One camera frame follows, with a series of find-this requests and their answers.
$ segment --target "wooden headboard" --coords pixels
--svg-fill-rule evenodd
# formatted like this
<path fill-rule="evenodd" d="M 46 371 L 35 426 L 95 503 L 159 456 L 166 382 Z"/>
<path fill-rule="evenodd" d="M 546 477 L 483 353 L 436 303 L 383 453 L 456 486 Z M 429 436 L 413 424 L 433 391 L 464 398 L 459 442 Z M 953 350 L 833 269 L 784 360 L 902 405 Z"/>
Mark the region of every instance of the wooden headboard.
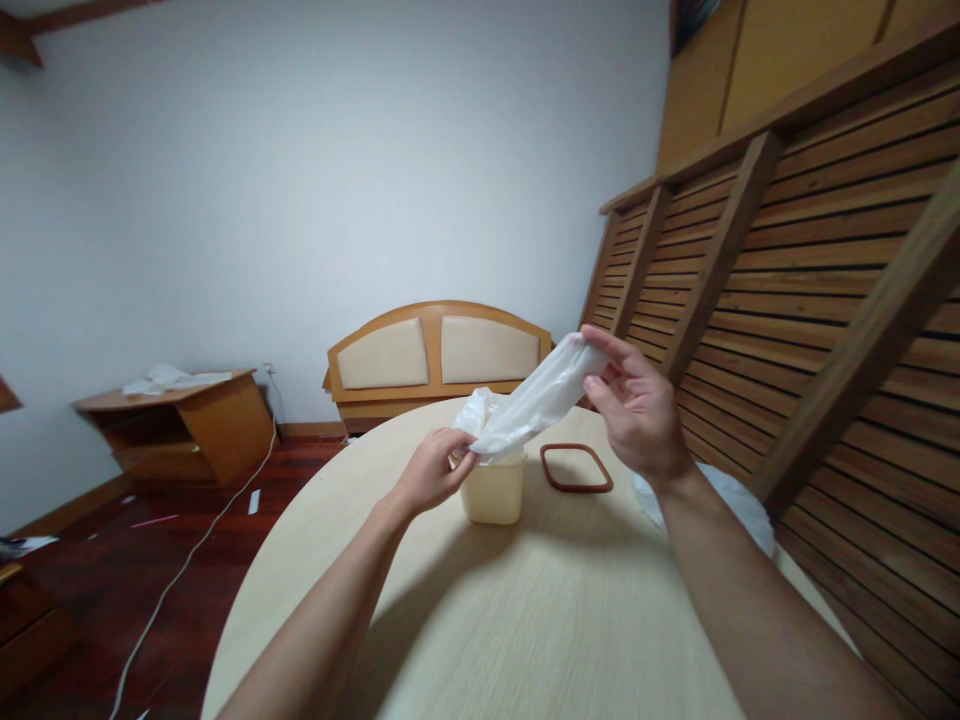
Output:
<path fill-rule="evenodd" d="M 415 303 L 374 318 L 330 348 L 323 387 L 347 432 L 365 432 L 478 387 L 510 393 L 551 345 L 543 328 L 489 305 Z"/>

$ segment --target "translucent container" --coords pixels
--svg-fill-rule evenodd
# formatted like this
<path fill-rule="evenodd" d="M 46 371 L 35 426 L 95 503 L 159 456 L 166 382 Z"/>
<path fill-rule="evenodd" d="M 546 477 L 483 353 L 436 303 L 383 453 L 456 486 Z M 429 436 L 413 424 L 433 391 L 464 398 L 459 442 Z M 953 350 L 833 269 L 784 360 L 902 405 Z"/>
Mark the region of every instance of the translucent container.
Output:
<path fill-rule="evenodd" d="M 460 486 L 460 499 L 470 522 L 513 525 L 523 503 L 523 450 L 493 465 L 477 465 Z"/>

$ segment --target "dark red floor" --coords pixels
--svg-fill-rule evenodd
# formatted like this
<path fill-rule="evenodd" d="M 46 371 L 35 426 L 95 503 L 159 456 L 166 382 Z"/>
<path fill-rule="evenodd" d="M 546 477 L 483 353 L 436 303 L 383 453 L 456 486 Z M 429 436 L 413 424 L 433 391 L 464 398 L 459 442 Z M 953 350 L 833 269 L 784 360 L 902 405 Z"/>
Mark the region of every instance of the dark red floor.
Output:
<path fill-rule="evenodd" d="M 274 451 L 167 595 L 128 676 L 118 718 L 139 718 L 147 709 L 149 720 L 200 716 L 217 642 L 247 568 L 290 501 L 339 450 L 337 441 L 314 439 L 287 441 Z M 120 671 L 157 598 L 247 477 L 228 490 L 142 494 L 128 505 L 117 500 L 60 533 L 60 542 L 23 558 L 35 582 L 73 614 L 82 640 L 0 706 L 0 717 L 109 717 Z M 248 515 L 257 488 L 260 510 Z M 130 528 L 174 514 L 179 517 Z"/>

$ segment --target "round table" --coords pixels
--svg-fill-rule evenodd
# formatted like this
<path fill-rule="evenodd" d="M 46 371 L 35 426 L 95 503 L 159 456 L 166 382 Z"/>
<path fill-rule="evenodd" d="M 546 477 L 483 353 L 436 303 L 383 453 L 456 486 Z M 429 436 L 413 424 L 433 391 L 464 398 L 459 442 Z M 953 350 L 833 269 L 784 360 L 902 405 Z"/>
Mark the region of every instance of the round table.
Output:
<path fill-rule="evenodd" d="M 237 593 L 204 720 L 216 716 L 419 442 L 450 425 L 463 403 L 428 405 L 377 427 L 297 495 Z M 552 488 L 539 448 L 562 442 L 596 450 L 613 491 L 575 495 Z M 471 524 L 460 498 L 452 497 L 410 526 L 341 717 L 742 718 L 667 538 L 640 510 L 600 416 L 574 408 L 526 449 L 516 525 Z M 567 452 L 556 462 L 574 474 L 586 467 L 586 453 Z M 553 468 L 554 456 L 548 460 Z M 777 565 L 852 646 L 782 550 Z"/>

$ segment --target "white fabric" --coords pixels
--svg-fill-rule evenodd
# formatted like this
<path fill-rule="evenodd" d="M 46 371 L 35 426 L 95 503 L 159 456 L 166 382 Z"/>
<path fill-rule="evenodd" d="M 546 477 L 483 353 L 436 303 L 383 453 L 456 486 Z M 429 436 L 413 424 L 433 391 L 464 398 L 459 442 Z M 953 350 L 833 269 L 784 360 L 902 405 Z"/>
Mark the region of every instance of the white fabric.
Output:
<path fill-rule="evenodd" d="M 491 465 L 560 422 L 583 397 L 583 378 L 610 362 L 580 333 L 570 333 L 510 395 L 479 388 L 467 398 L 453 427 L 477 438 L 470 449 L 480 465 Z"/>
<path fill-rule="evenodd" d="M 364 335 L 337 355 L 344 390 L 426 385 L 427 351 L 420 318 Z"/>
<path fill-rule="evenodd" d="M 154 365 L 144 380 L 134 380 L 123 386 L 124 396 L 129 395 L 162 395 L 167 390 L 188 390 L 204 385 L 213 385 L 226 382 L 233 377 L 232 372 L 197 373 L 191 375 L 167 363 Z"/>
<path fill-rule="evenodd" d="M 540 338 L 486 318 L 445 315 L 440 365 L 444 383 L 523 380 L 540 362 Z"/>
<path fill-rule="evenodd" d="M 773 528 L 770 526 L 770 518 L 760 501 L 757 500 L 749 490 L 741 485 L 736 478 L 727 475 L 721 470 L 717 470 L 712 465 L 697 463 L 697 467 L 706 475 L 707 480 L 713 485 L 717 494 L 723 498 L 727 506 L 733 510 L 733 514 L 743 523 L 743 526 L 750 533 L 750 536 L 756 541 L 760 549 L 768 557 L 773 557 L 777 549 L 777 543 L 773 539 Z M 633 480 L 633 491 L 640 501 L 640 507 L 653 520 L 654 524 L 666 529 L 663 522 L 663 513 L 660 511 L 660 503 L 657 502 L 657 496 L 653 494 L 653 488 L 650 487 L 642 475 L 631 473 Z"/>

